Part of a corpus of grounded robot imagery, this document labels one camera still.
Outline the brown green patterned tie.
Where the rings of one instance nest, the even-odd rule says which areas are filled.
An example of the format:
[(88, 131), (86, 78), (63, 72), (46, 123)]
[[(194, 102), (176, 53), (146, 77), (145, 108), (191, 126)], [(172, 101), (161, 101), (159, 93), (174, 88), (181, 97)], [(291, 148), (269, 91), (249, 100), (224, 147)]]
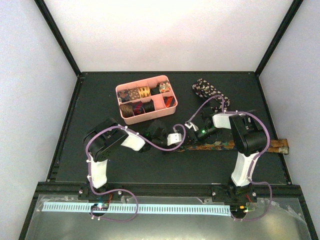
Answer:
[[(233, 140), (229, 141), (215, 141), (214, 143), (204, 143), (204, 144), (189, 144), (180, 147), (177, 151), (237, 151), (238, 146), (240, 146), (240, 150), (244, 150), (244, 148), (240, 144), (236, 144)], [(270, 141), (269, 147), (267, 149), (268, 153), (277, 153), (288, 155), (290, 153), (290, 148), (287, 139), (272, 139)]]

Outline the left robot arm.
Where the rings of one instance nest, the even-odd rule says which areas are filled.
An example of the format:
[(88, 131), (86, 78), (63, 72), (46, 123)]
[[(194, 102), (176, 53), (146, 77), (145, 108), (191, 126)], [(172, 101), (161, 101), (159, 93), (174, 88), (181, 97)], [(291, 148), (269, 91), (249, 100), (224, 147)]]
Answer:
[[(182, 135), (178, 132), (168, 133), (166, 127), (159, 120), (155, 120), (142, 136), (154, 145), (170, 149), (182, 141)], [(94, 139), (89, 145), (90, 174), (88, 179), (92, 180), (89, 193), (97, 200), (103, 199), (108, 192), (107, 164), (111, 158), (119, 158), (121, 150), (129, 148), (136, 152), (145, 152), (151, 149), (151, 145), (145, 140), (120, 128), (107, 131)]]

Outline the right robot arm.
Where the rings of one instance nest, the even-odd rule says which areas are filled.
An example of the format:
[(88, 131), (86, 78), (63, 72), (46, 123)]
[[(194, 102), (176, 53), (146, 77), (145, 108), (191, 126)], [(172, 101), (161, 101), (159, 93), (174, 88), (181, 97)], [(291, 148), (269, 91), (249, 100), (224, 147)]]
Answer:
[(253, 112), (223, 112), (208, 116), (209, 126), (199, 129), (192, 120), (185, 122), (195, 140), (204, 139), (218, 129), (231, 130), (235, 148), (238, 151), (235, 168), (227, 185), (228, 198), (234, 202), (240, 201), (249, 191), (252, 175), (259, 157), (270, 145), (270, 135)]

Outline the red navy rolled tie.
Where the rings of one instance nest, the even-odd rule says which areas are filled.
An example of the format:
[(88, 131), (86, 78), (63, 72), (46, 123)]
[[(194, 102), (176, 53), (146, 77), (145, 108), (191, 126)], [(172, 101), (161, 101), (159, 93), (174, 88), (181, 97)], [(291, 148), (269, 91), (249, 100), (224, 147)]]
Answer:
[(134, 116), (138, 116), (145, 113), (144, 105), (141, 101), (134, 102), (132, 104), (132, 109), (133, 109)]

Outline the pink divided organizer box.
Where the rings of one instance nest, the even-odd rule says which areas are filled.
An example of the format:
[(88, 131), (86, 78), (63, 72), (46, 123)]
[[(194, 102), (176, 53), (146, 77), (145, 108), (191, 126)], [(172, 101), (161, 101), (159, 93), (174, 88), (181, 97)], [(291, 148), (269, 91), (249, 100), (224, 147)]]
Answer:
[[(145, 79), (141, 79), (141, 80), (137, 80), (137, 81), (132, 81), (132, 82), (128, 82), (128, 83), (124, 83), (124, 84), (120, 84), (120, 85), (116, 86), (116, 88), (115, 88), (116, 96), (117, 96), (117, 92), (123, 91), (123, 90), (130, 90), (130, 89), (141, 88), (141, 87), (149, 87), (150, 88), (151, 96), (136, 99), (136, 100), (130, 100), (127, 102), (119, 102), (118, 96), (117, 96), (117, 102), (118, 102), (118, 106), (119, 106), (120, 116), (122, 117), (122, 119), (124, 120), (124, 122), (127, 125), (133, 125), (133, 124), (137, 124), (140, 122), (145, 122), (148, 120), (153, 120), (156, 118), (172, 115), (176, 112), (176, 108), (178, 106), (178, 100), (176, 98), (176, 95), (174, 93), (174, 90), (172, 88), (170, 81), (169, 81), (169, 83), (171, 85), (171, 91), (165, 92), (165, 93), (159, 92), (158, 84), (161, 82), (165, 82), (165, 81), (169, 81), (169, 78), (166, 75), (159, 75), (159, 76), (154, 76), (154, 77), (145, 78)], [(173, 107), (167, 108), (164, 103), (164, 97), (169, 97), (169, 96), (173, 96), (175, 98), (176, 105)], [(150, 100), (153, 100), (153, 102), (154, 102), (155, 111), (143, 113), (143, 114), (128, 117), (128, 118), (124, 118), (122, 116), (122, 113), (120, 110), (120, 105), (128, 104), (128, 103), (133, 104), (133, 103), (139, 102), (139, 101), (141, 101), (142, 103), (145, 103), (145, 102), (149, 102)]]

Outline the red striped rolled tie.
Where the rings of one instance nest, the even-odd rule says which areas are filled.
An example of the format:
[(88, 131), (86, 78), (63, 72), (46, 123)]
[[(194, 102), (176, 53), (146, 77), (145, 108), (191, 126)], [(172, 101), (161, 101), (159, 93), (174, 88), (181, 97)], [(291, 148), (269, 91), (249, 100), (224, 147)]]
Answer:
[(176, 105), (176, 99), (174, 96), (164, 96), (163, 101), (167, 108), (174, 107)]

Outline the brown paisley rolled tie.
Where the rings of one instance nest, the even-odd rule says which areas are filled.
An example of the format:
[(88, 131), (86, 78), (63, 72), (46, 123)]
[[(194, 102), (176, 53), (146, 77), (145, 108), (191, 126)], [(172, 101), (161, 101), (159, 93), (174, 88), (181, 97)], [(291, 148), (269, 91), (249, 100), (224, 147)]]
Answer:
[(129, 89), (128, 90), (128, 94), (129, 94), (129, 97), (130, 97), (131, 101), (141, 98), (138, 88)]

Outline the white red floral rolled tie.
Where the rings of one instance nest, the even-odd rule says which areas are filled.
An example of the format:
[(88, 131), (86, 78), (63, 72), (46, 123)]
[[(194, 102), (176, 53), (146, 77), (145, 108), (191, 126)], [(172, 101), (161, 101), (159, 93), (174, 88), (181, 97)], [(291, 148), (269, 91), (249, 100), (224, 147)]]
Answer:
[(172, 89), (169, 81), (163, 81), (158, 84), (158, 90), (161, 94), (170, 92)]

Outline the black floral tie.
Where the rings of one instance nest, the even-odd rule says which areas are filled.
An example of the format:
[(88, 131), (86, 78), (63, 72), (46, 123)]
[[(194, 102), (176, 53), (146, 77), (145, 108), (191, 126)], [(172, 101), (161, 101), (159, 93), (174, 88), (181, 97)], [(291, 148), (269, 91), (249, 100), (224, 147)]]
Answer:
[(204, 100), (214, 97), (213, 99), (219, 103), (219, 106), (213, 108), (215, 113), (227, 111), (230, 106), (230, 99), (203, 78), (200, 78), (193, 83), (192, 90), (197, 96)]

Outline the blue floral rolled tie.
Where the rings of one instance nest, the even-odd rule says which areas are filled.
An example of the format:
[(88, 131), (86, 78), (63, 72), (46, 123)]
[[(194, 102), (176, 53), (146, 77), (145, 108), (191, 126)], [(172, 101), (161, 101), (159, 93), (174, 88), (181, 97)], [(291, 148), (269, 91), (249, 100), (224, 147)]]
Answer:
[(131, 100), (128, 90), (121, 90), (117, 92), (117, 97), (120, 103), (129, 102)]

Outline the clear acrylic sheet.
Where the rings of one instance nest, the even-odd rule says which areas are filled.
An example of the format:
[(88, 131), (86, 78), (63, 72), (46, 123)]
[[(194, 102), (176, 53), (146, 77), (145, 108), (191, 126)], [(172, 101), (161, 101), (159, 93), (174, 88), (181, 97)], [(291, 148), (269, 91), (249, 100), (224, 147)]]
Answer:
[[(74, 196), (40, 196), (23, 240), (310, 240), (296, 198), (259, 198), (246, 203), (242, 221), (231, 216), (43, 212), (46, 202), (93, 203)], [(132, 198), (110, 204), (135, 204)], [(215, 205), (209, 199), (140, 197), (138, 204)]]

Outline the black aluminium mounting rail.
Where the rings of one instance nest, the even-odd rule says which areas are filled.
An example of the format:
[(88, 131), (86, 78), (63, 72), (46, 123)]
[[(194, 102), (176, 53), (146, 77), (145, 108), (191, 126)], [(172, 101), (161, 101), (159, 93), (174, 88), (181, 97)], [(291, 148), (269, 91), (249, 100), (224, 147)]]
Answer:
[[(101, 192), (115, 189), (112, 194), (113, 200), (118, 200), (122, 195), (130, 196), (125, 190), (132, 192), (137, 197), (198, 197), (212, 198), (214, 202), (244, 202), (247, 197), (252, 200), (268, 198), (270, 190), (267, 185), (249, 185), (244, 189), (236, 190), (226, 184), (110, 184)], [(76, 195), (80, 200), (109, 199), (109, 194), (94, 194), (88, 184), (71, 184), (56, 182), (40, 182), (35, 190), (35, 196), (39, 195)]]

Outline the right black frame post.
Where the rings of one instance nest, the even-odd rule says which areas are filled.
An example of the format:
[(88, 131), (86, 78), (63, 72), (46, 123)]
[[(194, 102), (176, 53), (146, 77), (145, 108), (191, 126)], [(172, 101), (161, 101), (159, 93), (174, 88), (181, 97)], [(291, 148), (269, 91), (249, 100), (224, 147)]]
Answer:
[(274, 51), (276, 50), (278, 44), (280, 43), (282, 37), (285, 35), (288, 27), (290, 26), (292, 20), (294, 19), (296, 13), (298, 12), (299, 8), (301, 7), (303, 0), (293, 0), (290, 7), (288, 8), (285, 16), (283, 17), (279, 27), (277, 28), (268, 48), (266, 49), (261, 61), (259, 62), (256, 70), (255, 75), (259, 77), (263, 70), (265, 69), (267, 63), (269, 62), (271, 56), (273, 55)]

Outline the black frame post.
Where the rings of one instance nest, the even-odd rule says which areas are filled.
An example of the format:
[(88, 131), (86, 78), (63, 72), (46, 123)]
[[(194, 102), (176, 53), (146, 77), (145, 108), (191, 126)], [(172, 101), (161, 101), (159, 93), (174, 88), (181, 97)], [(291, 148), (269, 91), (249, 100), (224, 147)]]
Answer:
[(263, 70), (265, 69), (267, 63), (269, 62), (271, 56), (273, 55), (274, 51), (276, 50), (278, 44), (280, 43), (282, 37), (285, 35), (288, 27), (290, 26), (292, 20), (294, 19), (296, 13), (298, 12), (299, 8), (301, 7), (303, 0), (293, 0), (290, 7), (288, 8), (285, 16), (283, 17), (279, 27), (277, 28), (268, 48), (266, 49), (261, 61), (259, 62), (256, 70), (255, 75), (259, 77)]
[(81, 75), (81, 70), (78, 67), (75, 58), (73, 57), (54, 17), (52, 16), (47, 4), (44, 0), (34, 0), (36, 6), (38, 7), (40, 13), (42, 14), (45, 22), (47, 23), (49, 29), (51, 30), (55, 40), (57, 41), (59, 47), (61, 48), (65, 58), (67, 59), (69, 65), (71, 66), (73, 72), (78, 77)]

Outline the left black frame post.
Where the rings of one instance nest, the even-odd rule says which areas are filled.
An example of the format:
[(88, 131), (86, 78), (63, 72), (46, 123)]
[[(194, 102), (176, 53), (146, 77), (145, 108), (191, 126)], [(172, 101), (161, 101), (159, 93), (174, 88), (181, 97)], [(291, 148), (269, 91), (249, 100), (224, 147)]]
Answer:
[(47, 4), (44, 0), (34, 0), (36, 6), (38, 7), (40, 13), (42, 14), (45, 22), (47, 23), (49, 29), (51, 30), (55, 40), (57, 41), (59, 47), (61, 48), (65, 58), (67, 59), (69, 65), (71, 66), (73, 72), (78, 77), (81, 75), (81, 70), (78, 67), (75, 58), (73, 57), (54, 17), (52, 16)]

